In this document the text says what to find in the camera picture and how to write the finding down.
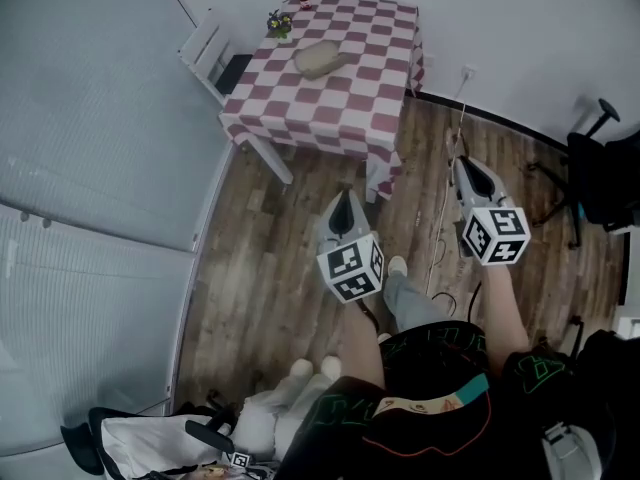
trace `small potted plant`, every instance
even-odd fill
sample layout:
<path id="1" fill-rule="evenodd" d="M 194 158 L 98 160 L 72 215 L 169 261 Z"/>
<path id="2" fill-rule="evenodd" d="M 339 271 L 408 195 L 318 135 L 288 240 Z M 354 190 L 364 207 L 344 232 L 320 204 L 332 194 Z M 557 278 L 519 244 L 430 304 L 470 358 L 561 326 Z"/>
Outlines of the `small potted plant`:
<path id="1" fill-rule="evenodd" d="M 267 28 L 271 33 L 271 37 L 275 37 L 279 43 L 290 43 L 293 41 L 291 37 L 291 16 L 285 13 L 278 14 L 279 9 L 269 13 Z"/>

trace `wall outlet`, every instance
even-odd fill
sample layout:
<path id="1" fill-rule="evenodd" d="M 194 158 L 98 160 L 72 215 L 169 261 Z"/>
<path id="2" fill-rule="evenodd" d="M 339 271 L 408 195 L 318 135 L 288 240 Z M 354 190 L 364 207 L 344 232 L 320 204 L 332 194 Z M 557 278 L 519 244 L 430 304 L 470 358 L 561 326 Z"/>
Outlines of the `wall outlet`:
<path id="1" fill-rule="evenodd" d="M 465 80 L 473 80 L 473 77 L 476 76 L 476 71 L 477 68 L 475 66 L 465 64 L 462 66 L 462 78 Z"/>

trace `white cube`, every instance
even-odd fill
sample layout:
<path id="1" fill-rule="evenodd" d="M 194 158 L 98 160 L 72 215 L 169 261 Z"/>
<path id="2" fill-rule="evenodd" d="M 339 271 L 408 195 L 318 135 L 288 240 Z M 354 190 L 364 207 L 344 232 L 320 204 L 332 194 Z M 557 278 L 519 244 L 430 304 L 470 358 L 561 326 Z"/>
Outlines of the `white cube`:
<path id="1" fill-rule="evenodd" d="M 382 288 L 384 256 L 371 233 L 317 259 L 325 283 L 340 302 L 361 299 Z"/>
<path id="2" fill-rule="evenodd" d="M 516 263 L 531 240 L 522 208 L 472 208 L 462 236 L 482 265 Z"/>

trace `person's right arm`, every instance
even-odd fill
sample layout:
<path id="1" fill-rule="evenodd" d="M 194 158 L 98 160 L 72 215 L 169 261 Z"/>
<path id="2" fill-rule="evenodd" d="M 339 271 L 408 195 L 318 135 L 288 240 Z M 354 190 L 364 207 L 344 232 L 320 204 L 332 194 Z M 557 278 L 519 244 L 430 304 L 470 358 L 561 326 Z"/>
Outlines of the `person's right arm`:
<path id="1" fill-rule="evenodd" d="M 501 375 L 514 352 L 531 350 L 506 266 L 483 267 L 484 332 L 489 369 Z"/>

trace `wooden floor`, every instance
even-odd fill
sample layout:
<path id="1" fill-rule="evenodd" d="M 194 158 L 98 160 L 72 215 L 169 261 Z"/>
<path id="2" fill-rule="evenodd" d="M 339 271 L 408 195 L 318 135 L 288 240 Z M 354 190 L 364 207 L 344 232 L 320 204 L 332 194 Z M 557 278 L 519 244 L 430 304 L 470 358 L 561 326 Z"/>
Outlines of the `wooden floor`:
<path id="1" fill-rule="evenodd" d="M 479 267 L 460 259 L 453 222 L 459 210 L 448 198 L 441 238 L 435 236 L 446 185 L 445 131 L 457 127 L 459 113 L 428 102 L 406 100 L 399 137 L 404 174 L 390 201 L 367 205 L 386 258 L 407 259 L 409 277 L 425 289 L 434 247 L 437 260 L 429 295 L 440 291 L 456 300 L 455 318 L 466 318 Z M 463 133 L 474 158 L 502 177 L 529 221 L 539 218 L 559 196 L 528 162 L 542 161 L 563 174 L 554 148 L 471 116 Z M 262 377 L 277 382 L 299 357 L 319 363 L 335 352 L 341 305 L 324 289 L 315 266 L 314 223 L 331 199 L 353 186 L 364 201 L 364 164 L 356 159 L 290 149 L 283 154 L 294 175 L 285 187 L 253 151 L 239 152 L 215 209 L 199 267 L 183 346 L 178 401 L 203 401 L 211 388 L 228 400 L 251 394 Z M 545 333 L 552 343 L 569 317 L 580 314 L 587 333 L 610 326 L 620 288 L 623 240 L 599 227 L 583 225 L 584 245 L 570 251 L 569 214 L 532 229 L 532 240 L 512 267 L 522 318 L 532 341 Z M 370 297 L 383 326 L 390 319 L 381 296 Z M 446 296 L 436 301 L 446 311 Z M 472 318 L 482 323 L 480 304 Z"/>

